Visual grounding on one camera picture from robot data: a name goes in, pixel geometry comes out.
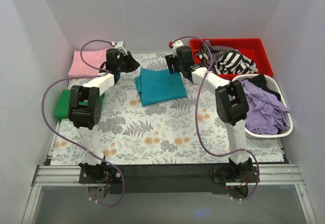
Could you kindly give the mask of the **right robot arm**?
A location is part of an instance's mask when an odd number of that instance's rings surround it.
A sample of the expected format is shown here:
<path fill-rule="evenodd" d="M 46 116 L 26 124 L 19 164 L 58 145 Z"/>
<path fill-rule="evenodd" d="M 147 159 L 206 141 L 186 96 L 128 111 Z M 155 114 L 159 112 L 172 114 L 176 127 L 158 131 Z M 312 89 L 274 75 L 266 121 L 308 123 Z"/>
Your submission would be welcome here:
<path fill-rule="evenodd" d="M 190 47 L 181 41 L 171 43 L 172 54 L 165 56 L 170 74 L 181 73 L 184 78 L 199 85 L 196 103 L 199 103 L 201 90 L 205 88 L 215 95 L 216 111 L 225 124 L 230 152 L 216 154 L 209 151 L 199 132 L 198 112 L 195 113 L 196 130 L 199 143 L 211 156 L 229 157 L 230 178 L 241 182 L 248 178 L 252 170 L 251 152 L 246 149 L 245 120 L 249 111 L 248 102 L 240 82 L 231 82 L 217 76 L 194 62 Z"/>

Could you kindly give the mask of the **teal t-shirt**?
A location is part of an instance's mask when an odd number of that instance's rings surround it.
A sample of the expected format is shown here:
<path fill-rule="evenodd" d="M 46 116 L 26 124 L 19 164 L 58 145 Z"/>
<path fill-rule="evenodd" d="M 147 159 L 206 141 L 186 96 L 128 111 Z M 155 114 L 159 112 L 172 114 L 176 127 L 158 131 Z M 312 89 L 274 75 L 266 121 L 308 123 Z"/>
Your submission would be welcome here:
<path fill-rule="evenodd" d="M 141 68 L 135 85 L 143 107 L 187 97 L 181 75 L 170 74 L 168 69 L 154 71 Z"/>

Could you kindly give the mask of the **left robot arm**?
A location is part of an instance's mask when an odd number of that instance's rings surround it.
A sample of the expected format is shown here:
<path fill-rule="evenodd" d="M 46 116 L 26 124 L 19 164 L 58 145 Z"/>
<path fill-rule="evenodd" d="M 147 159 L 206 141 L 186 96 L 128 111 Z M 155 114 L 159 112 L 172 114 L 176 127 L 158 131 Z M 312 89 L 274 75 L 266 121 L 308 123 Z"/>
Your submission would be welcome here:
<path fill-rule="evenodd" d="M 106 61 L 100 66 L 101 71 L 108 71 L 108 74 L 100 75 L 83 85 L 74 85 L 70 89 L 68 119 L 81 137 L 82 149 L 88 153 L 86 162 L 79 166 L 84 171 L 84 177 L 90 177 L 96 183 L 110 183 L 114 173 L 103 162 L 104 154 L 99 146 L 101 96 L 117 84 L 121 73 L 133 72 L 139 66 L 129 51 L 111 48 L 106 51 Z"/>

